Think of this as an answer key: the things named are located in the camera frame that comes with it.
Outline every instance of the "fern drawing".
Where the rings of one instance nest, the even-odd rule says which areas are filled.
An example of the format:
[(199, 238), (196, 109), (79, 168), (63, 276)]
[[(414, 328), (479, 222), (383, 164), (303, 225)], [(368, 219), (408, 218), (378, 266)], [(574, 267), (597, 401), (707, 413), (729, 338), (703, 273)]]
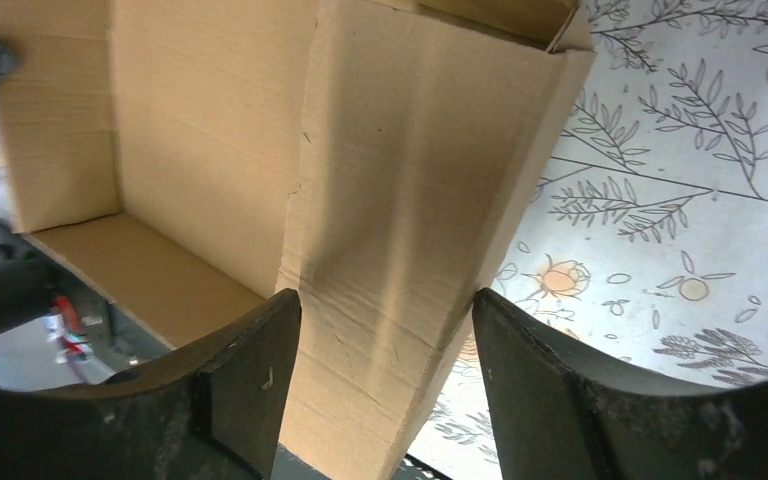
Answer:
[(596, 45), (604, 45), (611, 55), (611, 68), (630, 68), (655, 72), (663, 62), (651, 54), (652, 42), (642, 40), (648, 28), (664, 25), (682, 30), (690, 22), (699, 24), (702, 36), (716, 34), (726, 39), (751, 29), (768, 29), (768, 0), (652, 0), (651, 18), (627, 24), (629, 0), (595, 0), (587, 8)]
[(713, 369), (711, 378), (735, 387), (745, 387), (768, 379), (768, 365), (758, 361), (762, 355), (755, 343), (736, 333), (718, 328), (703, 329), (694, 338), (670, 335), (661, 338), (664, 348), (652, 351), (690, 362), (679, 367), (693, 370)]
[(710, 193), (712, 190), (641, 202), (628, 179), (621, 186), (608, 177), (600, 187), (590, 181), (579, 181), (575, 187), (561, 188), (560, 194), (552, 196), (556, 204), (549, 214), (573, 226), (616, 225), (617, 234), (632, 243), (638, 238), (661, 243), (664, 238), (675, 239), (679, 226), (690, 226), (684, 208), (694, 198)]
[(701, 152), (721, 161), (737, 164), (752, 194), (764, 197), (755, 187), (755, 173), (759, 163), (768, 161), (768, 148), (760, 145), (760, 137), (768, 133), (768, 123), (755, 127), (756, 102), (747, 103), (740, 93), (723, 95), (723, 71), (719, 70), (708, 80), (707, 66), (703, 59), (694, 75), (685, 64), (678, 71), (670, 68), (673, 77), (670, 87), (669, 106), (660, 102), (654, 85), (649, 87), (649, 98), (638, 97), (643, 111), (657, 115), (656, 123), (661, 132), (692, 130), (693, 144)]
[(636, 157), (649, 149), (626, 146), (637, 134), (640, 122), (623, 125), (622, 106), (610, 110), (599, 102), (596, 93), (588, 96), (582, 90), (570, 116), (576, 119), (575, 126), (564, 129), (561, 137), (584, 143), (629, 173), (636, 173), (633, 167), (644, 165)]

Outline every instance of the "branch illustration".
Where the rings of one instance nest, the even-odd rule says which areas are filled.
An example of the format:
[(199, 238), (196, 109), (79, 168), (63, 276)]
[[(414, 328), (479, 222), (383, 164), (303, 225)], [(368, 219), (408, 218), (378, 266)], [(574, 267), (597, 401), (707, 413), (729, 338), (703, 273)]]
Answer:
[(479, 412), (476, 415), (466, 415), (466, 418), (471, 421), (472, 425), (467, 425), (466, 422), (456, 422), (451, 412), (447, 412), (445, 417), (438, 417), (438, 421), (443, 419), (449, 421), (435, 423), (434, 428), (442, 433), (446, 440), (455, 441), (461, 445), (493, 443), (493, 427), (490, 424), (490, 417), (486, 413)]
[(704, 59), (693, 77), (683, 63), (678, 71), (670, 68), (668, 71), (675, 80), (670, 82), (670, 87), (684, 90), (686, 95), (671, 95), (674, 102), (669, 107), (658, 106), (658, 92), (654, 85), (649, 87), (648, 99), (638, 97), (638, 100), (644, 112), (658, 116), (656, 123), (669, 121), (657, 127), (658, 131), (676, 132), (684, 128), (695, 130), (694, 146), (697, 150), (714, 151), (726, 140), (722, 146), (727, 152), (714, 151), (712, 155), (719, 160), (738, 163), (753, 196), (763, 199), (753, 181), (758, 162), (768, 160), (768, 150), (759, 152), (757, 145), (758, 137), (768, 132), (768, 123), (757, 129), (752, 127), (751, 122), (758, 105), (752, 102), (747, 108), (740, 93), (734, 95), (734, 102), (730, 95), (720, 100), (723, 71), (719, 70), (706, 83), (706, 70)]
[(492, 465), (499, 464), (499, 454), (496, 453), (496, 447), (493, 445), (482, 445), (478, 450), (484, 454), (484, 461)]
[[(646, 72), (657, 71), (663, 59), (650, 56), (651, 42), (640, 40), (646, 28), (667, 25), (681, 30), (682, 20), (698, 20), (700, 35), (718, 33), (725, 39), (731, 32), (742, 34), (749, 27), (757, 33), (768, 29), (768, 0), (699, 0), (704, 7), (696, 7), (688, 0), (652, 0), (652, 18), (627, 25), (629, 2), (627, 0), (596, 1), (588, 9), (596, 44), (604, 42), (613, 58), (611, 68), (632, 68)], [(613, 23), (602, 26), (608, 19)]]
[[(593, 168), (595, 168), (597, 170), (604, 170), (606, 172), (613, 172), (613, 173), (619, 173), (619, 174), (627, 174), (628, 173), (625, 170), (620, 169), (619, 167), (615, 168), (613, 166), (606, 166), (606, 165), (593, 165), (591, 163), (587, 163), (587, 162), (584, 162), (584, 161), (581, 161), (581, 160), (575, 160), (575, 159), (566, 158), (566, 157), (559, 157), (557, 155), (552, 155), (549, 158), (551, 158), (552, 160), (558, 161), (558, 162), (569, 163), (571, 165), (581, 165), (581, 166), (586, 166), (586, 167), (593, 167)], [(635, 176), (638, 177), (638, 178), (645, 178), (645, 179), (648, 179), (648, 180), (653, 180), (655, 182), (660, 182), (660, 183), (665, 183), (665, 184), (670, 184), (670, 185), (678, 185), (680, 187), (696, 188), (696, 189), (700, 189), (700, 190), (713, 190), (716, 195), (727, 195), (727, 196), (730, 196), (730, 197), (743, 198), (743, 199), (746, 199), (746, 200), (753, 200), (753, 201), (756, 201), (756, 202), (768, 203), (768, 198), (758, 198), (758, 197), (755, 197), (753, 195), (748, 195), (746, 193), (734, 192), (734, 191), (731, 191), (731, 190), (724, 190), (724, 189), (720, 189), (720, 188), (714, 189), (714, 188), (711, 188), (710, 186), (707, 186), (707, 185), (698, 185), (698, 184), (695, 184), (695, 183), (680, 182), (678, 180), (673, 180), (673, 179), (670, 179), (670, 178), (663, 178), (663, 177), (657, 177), (657, 176), (653, 176), (653, 175), (646, 175), (645, 173), (638, 173)]]
[(557, 309), (557, 310), (540, 310), (540, 301), (536, 300), (532, 296), (523, 298), (521, 300), (517, 300), (514, 303), (518, 305), (520, 308), (522, 308), (526, 313), (531, 315), (534, 318), (537, 318), (541, 322), (545, 323), (546, 325), (552, 326), (552, 322), (558, 322), (560, 320), (565, 320), (568, 322), (574, 322), (575, 319), (575, 312), (572, 310), (567, 310), (565, 308)]
[(536, 202), (537, 199), (540, 198), (541, 195), (543, 195), (543, 190), (546, 189), (547, 185), (551, 185), (565, 178), (572, 177), (573, 175), (578, 175), (579, 173), (590, 170), (591, 168), (593, 167), (587, 166), (587, 167), (579, 168), (570, 173), (567, 173), (567, 174), (561, 175), (560, 177), (555, 177), (555, 178), (540, 177), (540, 182), (537, 183), (537, 188), (534, 191), (534, 195), (531, 197), (531, 203)]
[(434, 409), (431, 410), (431, 415), (428, 416), (429, 422), (437, 422), (452, 416), (452, 411), (443, 402), (437, 402), (434, 404)]
[(582, 90), (570, 116), (576, 119), (577, 126), (564, 129), (562, 137), (575, 138), (629, 173), (636, 173), (632, 167), (645, 165), (631, 157), (648, 153), (649, 149), (625, 146), (637, 134), (640, 122), (622, 126), (622, 106), (611, 112), (599, 102), (598, 94), (593, 93), (588, 101), (587, 92)]
[(714, 368), (718, 374), (712, 375), (714, 380), (733, 386), (748, 386), (768, 379), (768, 365), (755, 358), (763, 352), (752, 340), (722, 328), (703, 329), (694, 337), (695, 340), (679, 335), (663, 337), (661, 344), (665, 348), (652, 351), (659, 355), (695, 360), (676, 364), (679, 367), (693, 370)]
[(618, 225), (618, 235), (634, 242), (640, 237), (644, 242), (654, 240), (661, 243), (665, 236), (675, 239), (678, 225), (689, 227), (684, 207), (696, 197), (708, 195), (713, 190), (669, 198), (657, 202), (640, 203), (631, 182), (623, 181), (623, 187), (613, 177), (602, 182), (602, 188), (593, 183), (578, 182), (578, 190), (562, 188), (561, 194), (553, 195), (557, 205), (549, 210), (558, 221), (570, 220), (572, 225), (584, 225), (590, 228), (597, 218), (601, 224)]

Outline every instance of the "cardboard box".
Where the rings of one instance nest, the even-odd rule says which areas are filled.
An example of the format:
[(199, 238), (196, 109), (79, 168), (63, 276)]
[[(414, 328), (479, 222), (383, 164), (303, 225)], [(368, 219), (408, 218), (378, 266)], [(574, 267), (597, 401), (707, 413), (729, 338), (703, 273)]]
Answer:
[(593, 57), (569, 0), (428, 3), (0, 0), (17, 228), (173, 347), (298, 288), (281, 438), (337, 480), (426, 420)]

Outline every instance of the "patterned tablecloth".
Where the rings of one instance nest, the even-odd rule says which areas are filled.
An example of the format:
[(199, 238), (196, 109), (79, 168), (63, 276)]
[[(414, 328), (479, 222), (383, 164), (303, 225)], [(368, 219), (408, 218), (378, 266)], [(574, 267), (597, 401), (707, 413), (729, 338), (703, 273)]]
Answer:
[[(768, 378), (768, 0), (586, 7), (599, 57), (493, 287), (642, 367)], [(473, 341), (411, 452), (500, 478)]]

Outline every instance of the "cardboard flap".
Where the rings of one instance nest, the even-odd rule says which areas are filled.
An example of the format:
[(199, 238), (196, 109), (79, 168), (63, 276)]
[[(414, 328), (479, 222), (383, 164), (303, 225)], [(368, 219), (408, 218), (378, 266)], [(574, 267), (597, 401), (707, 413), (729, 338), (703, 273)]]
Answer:
[(420, 4), (550, 45), (577, 0), (417, 0)]
[(173, 348), (228, 325), (263, 302), (124, 213), (37, 232), (30, 239)]
[(325, 475), (392, 475), (592, 57), (322, 1), (279, 288), (304, 311), (282, 442)]
[(299, 185), (317, 5), (118, 0), (113, 11), (125, 209), (264, 297)]
[(593, 51), (593, 38), (590, 35), (590, 21), (587, 10), (579, 8), (570, 17), (569, 23), (563, 29), (555, 42), (549, 46), (551, 52), (566, 52), (569, 50)]
[(107, 0), (0, 0), (19, 70), (0, 86), (0, 131), (21, 231), (119, 210)]

